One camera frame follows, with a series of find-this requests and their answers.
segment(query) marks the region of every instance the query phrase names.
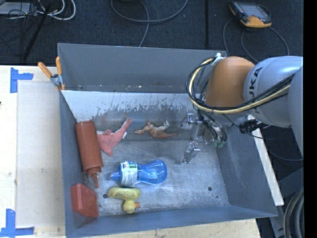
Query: bin floor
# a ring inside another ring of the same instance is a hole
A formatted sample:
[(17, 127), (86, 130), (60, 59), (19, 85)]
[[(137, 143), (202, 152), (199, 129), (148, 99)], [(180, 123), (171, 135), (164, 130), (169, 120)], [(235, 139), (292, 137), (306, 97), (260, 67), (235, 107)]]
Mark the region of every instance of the bin floor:
[[(99, 215), (124, 214), (123, 200), (107, 198), (112, 186), (119, 186), (109, 179), (110, 173), (117, 170), (121, 161), (131, 160), (146, 164), (155, 159), (166, 163), (167, 179), (160, 185), (137, 183), (142, 194), (136, 200), (141, 208), (137, 212), (150, 212), (191, 207), (228, 205), (228, 198), (223, 182), (216, 149), (211, 145), (199, 143), (200, 151), (189, 164), (182, 163), (188, 139), (123, 139), (113, 148), (113, 156), (102, 151), (104, 167), (98, 173), (99, 188), (97, 193)], [(86, 181), (86, 186), (93, 188)]]

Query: plastic bottle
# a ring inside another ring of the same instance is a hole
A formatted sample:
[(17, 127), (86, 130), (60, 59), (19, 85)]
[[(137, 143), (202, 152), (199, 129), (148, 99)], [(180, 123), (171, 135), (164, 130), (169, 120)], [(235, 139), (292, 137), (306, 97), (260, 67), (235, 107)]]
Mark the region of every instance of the plastic bottle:
[(135, 161), (123, 161), (116, 172), (111, 173), (110, 178), (119, 182), (122, 186), (131, 186), (139, 182), (156, 185), (166, 180), (167, 167), (161, 160), (154, 160), (145, 165)]

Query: cable bundle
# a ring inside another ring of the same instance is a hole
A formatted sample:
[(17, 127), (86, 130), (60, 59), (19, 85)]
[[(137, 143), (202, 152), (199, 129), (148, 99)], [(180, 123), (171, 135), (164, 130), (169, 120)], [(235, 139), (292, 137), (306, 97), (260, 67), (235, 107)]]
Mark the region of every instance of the cable bundle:
[[(197, 87), (200, 78), (202, 77), (202, 73), (204, 72), (205, 67), (208, 64), (211, 64), (215, 66), (217, 64), (216, 60), (217, 57), (214, 58), (208, 58), (204, 60), (197, 68), (195, 68), (187, 77), (186, 79), (186, 91), (188, 95), (191, 98), (192, 103), (196, 108), (199, 110), (208, 112), (208, 113), (215, 113), (215, 114), (222, 114), (222, 115), (227, 115), (227, 114), (236, 114), (242, 111), (246, 111), (255, 107), (258, 107), (260, 105), (263, 105), (265, 103), (268, 103), (272, 100), (275, 100), (277, 98), (280, 98), (287, 94), (288, 89), (290, 87), (290, 83), (294, 77), (294, 74), (285, 78), (284, 80), (280, 81), (279, 83), (275, 84), (274, 86), (270, 87), (266, 91), (262, 92), (261, 94), (257, 95), (256, 97), (240, 104), (235, 107), (226, 107), (226, 108), (218, 108), (218, 107), (211, 107), (207, 105), (203, 101), (203, 96), (204, 96), (204, 90), (207, 86), (207, 83), (203, 87), (202, 92), (200, 93), (199, 98), (196, 97), (195, 93), (195, 88)], [(197, 74), (201, 71), (201, 74), (199, 76), (198, 82), (194, 84), (195, 78)]]

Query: pink toy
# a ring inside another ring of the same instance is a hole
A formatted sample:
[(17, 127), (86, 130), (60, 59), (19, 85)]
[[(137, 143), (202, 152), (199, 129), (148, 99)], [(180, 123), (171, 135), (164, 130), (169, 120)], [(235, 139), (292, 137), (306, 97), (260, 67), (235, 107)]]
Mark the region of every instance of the pink toy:
[(107, 129), (103, 134), (97, 134), (100, 148), (109, 156), (113, 155), (112, 148), (117, 145), (121, 139), (124, 137), (124, 134), (127, 128), (132, 123), (130, 118), (127, 118), (123, 123), (122, 127), (116, 132), (112, 132)]

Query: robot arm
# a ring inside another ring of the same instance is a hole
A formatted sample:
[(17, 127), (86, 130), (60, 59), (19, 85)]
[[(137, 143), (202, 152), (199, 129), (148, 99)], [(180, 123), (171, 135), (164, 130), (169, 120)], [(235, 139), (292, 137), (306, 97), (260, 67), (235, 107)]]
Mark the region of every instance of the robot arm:
[(212, 71), (200, 97), (194, 80), (204, 62), (189, 75), (191, 100), (199, 110), (221, 124), (223, 115), (237, 120), (248, 115), (278, 127), (292, 127), (303, 155), (303, 57), (265, 59), (256, 65), (240, 57), (213, 60)]

